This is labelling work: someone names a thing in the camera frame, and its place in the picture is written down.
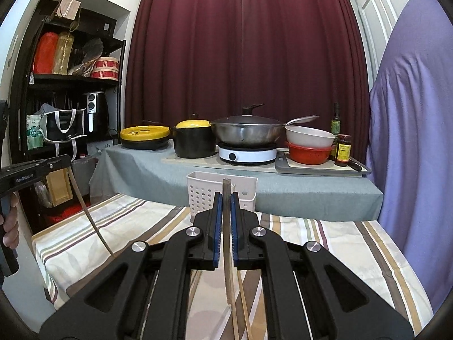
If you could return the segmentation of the person's left hand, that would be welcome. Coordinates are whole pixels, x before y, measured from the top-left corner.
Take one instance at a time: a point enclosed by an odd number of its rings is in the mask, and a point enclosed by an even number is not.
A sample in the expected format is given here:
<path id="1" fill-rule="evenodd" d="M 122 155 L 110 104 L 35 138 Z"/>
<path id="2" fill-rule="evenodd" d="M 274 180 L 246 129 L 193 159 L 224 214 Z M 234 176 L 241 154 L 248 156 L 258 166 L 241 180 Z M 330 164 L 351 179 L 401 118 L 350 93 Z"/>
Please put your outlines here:
<path id="1" fill-rule="evenodd" d="M 19 244 L 18 230 L 18 197 L 12 194 L 10 198 L 10 211 L 6 217 L 1 216 L 1 227 L 5 234 L 2 238 L 3 244 L 10 248 L 16 249 Z"/>

